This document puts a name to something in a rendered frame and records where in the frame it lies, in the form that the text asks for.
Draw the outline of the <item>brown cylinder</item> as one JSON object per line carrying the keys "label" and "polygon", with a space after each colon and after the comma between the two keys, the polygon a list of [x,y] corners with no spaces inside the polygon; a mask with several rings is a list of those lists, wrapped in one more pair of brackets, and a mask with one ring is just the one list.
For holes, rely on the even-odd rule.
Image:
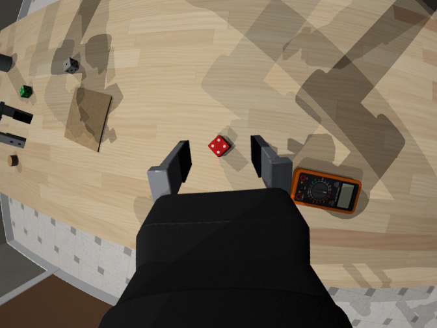
{"label": "brown cylinder", "polygon": [[18,157],[17,157],[17,155],[8,156],[8,165],[10,167],[18,165]]}

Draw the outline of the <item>orange digital multimeter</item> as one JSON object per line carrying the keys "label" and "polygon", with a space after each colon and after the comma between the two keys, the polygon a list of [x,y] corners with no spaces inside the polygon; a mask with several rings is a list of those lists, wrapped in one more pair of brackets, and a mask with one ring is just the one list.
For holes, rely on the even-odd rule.
{"label": "orange digital multimeter", "polygon": [[361,187],[361,182],[352,178],[296,168],[293,171],[291,198],[295,204],[352,214]]}

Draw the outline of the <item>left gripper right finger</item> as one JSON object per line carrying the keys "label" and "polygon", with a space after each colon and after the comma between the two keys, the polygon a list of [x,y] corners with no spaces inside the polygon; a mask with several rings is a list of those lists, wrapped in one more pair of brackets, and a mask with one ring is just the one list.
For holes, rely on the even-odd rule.
{"label": "left gripper right finger", "polygon": [[291,196],[293,162],[279,157],[261,135],[251,135],[251,161],[266,188],[282,188]]}

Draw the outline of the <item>red die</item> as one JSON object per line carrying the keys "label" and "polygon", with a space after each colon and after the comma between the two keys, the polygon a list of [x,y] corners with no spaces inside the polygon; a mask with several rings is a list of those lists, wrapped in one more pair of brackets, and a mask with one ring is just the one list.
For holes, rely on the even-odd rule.
{"label": "red die", "polygon": [[221,135],[218,135],[208,147],[215,153],[217,157],[224,155],[232,146]]}

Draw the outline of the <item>grey plastic bottle with blue cap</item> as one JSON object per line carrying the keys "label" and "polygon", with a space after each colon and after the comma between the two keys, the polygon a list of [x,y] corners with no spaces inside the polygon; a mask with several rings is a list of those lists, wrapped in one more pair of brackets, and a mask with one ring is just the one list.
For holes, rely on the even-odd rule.
{"label": "grey plastic bottle with blue cap", "polygon": [[12,57],[0,54],[0,71],[8,72],[12,65]]}

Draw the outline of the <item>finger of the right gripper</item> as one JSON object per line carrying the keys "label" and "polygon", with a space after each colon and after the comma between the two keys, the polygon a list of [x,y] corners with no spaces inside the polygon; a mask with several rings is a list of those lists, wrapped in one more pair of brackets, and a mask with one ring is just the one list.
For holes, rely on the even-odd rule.
{"label": "finger of the right gripper", "polygon": [[10,133],[0,132],[0,143],[5,143],[12,146],[17,146],[19,148],[24,148],[25,142],[26,142],[26,138],[13,135]]}
{"label": "finger of the right gripper", "polygon": [[12,117],[15,120],[19,120],[27,124],[30,124],[33,118],[33,114],[5,105],[4,102],[0,102],[0,121],[2,119],[2,115]]}

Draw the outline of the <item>brown square mat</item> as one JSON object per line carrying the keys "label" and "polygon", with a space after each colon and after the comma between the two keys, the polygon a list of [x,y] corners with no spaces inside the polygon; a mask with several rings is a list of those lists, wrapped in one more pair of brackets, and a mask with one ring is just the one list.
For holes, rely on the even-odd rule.
{"label": "brown square mat", "polygon": [[99,152],[112,97],[75,88],[64,137]]}

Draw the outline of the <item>green die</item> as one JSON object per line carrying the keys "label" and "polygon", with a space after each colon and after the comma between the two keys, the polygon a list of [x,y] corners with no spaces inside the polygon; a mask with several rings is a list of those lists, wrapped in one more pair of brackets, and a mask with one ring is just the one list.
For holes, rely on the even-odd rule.
{"label": "green die", "polygon": [[30,95],[32,94],[32,90],[31,87],[23,85],[22,88],[20,89],[20,96],[22,98],[29,98]]}

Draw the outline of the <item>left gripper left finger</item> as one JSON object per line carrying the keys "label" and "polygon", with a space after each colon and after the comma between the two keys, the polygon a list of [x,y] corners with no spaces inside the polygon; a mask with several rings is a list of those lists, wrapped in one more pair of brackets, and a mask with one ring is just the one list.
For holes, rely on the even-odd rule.
{"label": "left gripper left finger", "polygon": [[178,194],[192,166],[189,140],[180,141],[160,166],[152,166],[146,172],[153,203],[163,196]]}

